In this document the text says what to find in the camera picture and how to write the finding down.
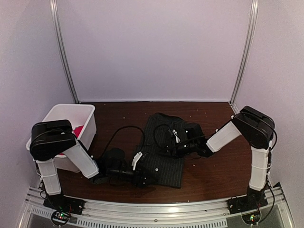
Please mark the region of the dark pinstriped shirt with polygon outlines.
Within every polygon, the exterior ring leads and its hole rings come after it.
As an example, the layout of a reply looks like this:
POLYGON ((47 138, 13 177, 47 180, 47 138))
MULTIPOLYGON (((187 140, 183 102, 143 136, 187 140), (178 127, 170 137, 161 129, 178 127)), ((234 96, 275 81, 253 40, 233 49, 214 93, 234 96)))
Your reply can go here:
POLYGON ((180 117, 155 113, 144 129, 142 157, 137 165, 151 172, 156 185, 180 189, 184 157, 201 149, 203 131, 198 123, 180 117))

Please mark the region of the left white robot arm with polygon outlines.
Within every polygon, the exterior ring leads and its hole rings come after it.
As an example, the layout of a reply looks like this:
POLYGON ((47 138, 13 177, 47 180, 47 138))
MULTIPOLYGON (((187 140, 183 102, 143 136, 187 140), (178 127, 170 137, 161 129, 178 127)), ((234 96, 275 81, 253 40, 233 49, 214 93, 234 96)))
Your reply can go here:
POLYGON ((77 139, 68 120, 56 120, 35 124, 31 130, 29 152, 38 166, 49 202, 58 211, 68 207, 68 200, 63 197, 61 184, 55 165, 55 157, 64 154, 93 184, 102 184, 111 177, 143 188, 155 184, 158 178, 137 163, 143 156, 136 153, 132 163, 125 160, 125 152, 119 148, 106 150, 94 159, 88 154, 84 144, 77 139))

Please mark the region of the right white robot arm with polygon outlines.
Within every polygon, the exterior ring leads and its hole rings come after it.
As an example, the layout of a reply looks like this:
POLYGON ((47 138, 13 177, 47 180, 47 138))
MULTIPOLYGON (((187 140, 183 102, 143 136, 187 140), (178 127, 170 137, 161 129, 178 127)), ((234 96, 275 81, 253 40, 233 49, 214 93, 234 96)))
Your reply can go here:
POLYGON ((272 118, 250 106, 245 106, 212 135, 205 135, 197 123, 186 123, 180 132, 175 129, 169 132, 171 140, 160 146, 160 152, 175 158, 193 152, 208 158, 239 136, 243 136, 252 151, 251 176, 243 204, 246 209, 252 210, 261 203, 261 195, 267 185, 272 163, 271 152, 277 142, 272 118))

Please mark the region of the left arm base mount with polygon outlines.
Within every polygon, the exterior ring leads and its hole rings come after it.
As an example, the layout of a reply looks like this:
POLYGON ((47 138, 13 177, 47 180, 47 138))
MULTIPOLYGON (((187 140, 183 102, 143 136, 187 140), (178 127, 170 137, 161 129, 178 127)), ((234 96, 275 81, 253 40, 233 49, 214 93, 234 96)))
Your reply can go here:
POLYGON ((64 212, 68 215, 81 215, 84 209, 84 204, 84 200, 67 197, 64 196, 63 193, 57 195, 48 195, 46 193, 46 198, 43 203, 45 207, 55 209, 59 212, 64 212))

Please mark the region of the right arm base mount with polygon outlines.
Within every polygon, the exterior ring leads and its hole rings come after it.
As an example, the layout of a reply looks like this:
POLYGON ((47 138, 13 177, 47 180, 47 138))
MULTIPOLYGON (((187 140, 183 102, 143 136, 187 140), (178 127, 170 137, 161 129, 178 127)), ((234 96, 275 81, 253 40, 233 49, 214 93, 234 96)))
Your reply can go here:
POLYGON ((267 199, 265 199, 265 196, 264 189, 254 190, 248 187, 245 196, 234 196, 227 200, 229 212, 230 214, 236 214, 266 206, 268 202, 267 199))

